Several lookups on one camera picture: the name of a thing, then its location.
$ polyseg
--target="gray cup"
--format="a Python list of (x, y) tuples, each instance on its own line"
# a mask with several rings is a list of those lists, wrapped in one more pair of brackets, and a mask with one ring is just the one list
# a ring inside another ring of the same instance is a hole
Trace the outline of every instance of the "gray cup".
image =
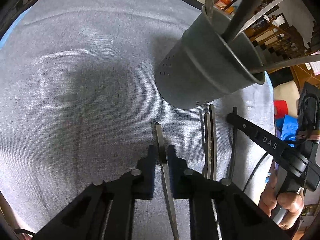
[(231, 19), (213, 11), (211, 24), (205, 8), (155, 69), (161, 96), (172, 106), (192, 109), (252, 84), (262, 85), (264, 73), (251, 74), (262, 66), (254, 46), (244, 33), (229, 45), (221, 38)]

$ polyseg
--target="finger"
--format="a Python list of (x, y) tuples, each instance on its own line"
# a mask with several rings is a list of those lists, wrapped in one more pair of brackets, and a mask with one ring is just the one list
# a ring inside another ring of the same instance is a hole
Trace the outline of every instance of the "finger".
[(274, 188), (271, 187), (271, 185), (266, 185), (266, 188), (264, 191), (261, 193), (261, 198), (260, 198), (265, 205), (269, 209), (274, 209), (277, 205), (277, 199), (275, 197), (275, 190)]
[(277, 171), (272, 172), (272, 174), (269, 176), (269, 182), (267, 185), (269, 185), (271, 188), (275, 188), (277, 184)]
[(263, 212), (267, 214), (268, 217), (271, 216), (271, 210), (268, 208), (268, 206), (262, 201), (262, 199), (259, 200), (258, 207), (262, 209)]
[(289, 211), (279, 224), (282, 229), (287, 230), (294, 225), (300, 216), (304, 202), (301, 195), (294, 192), (281, 193), (277, 200), (283, 208)]

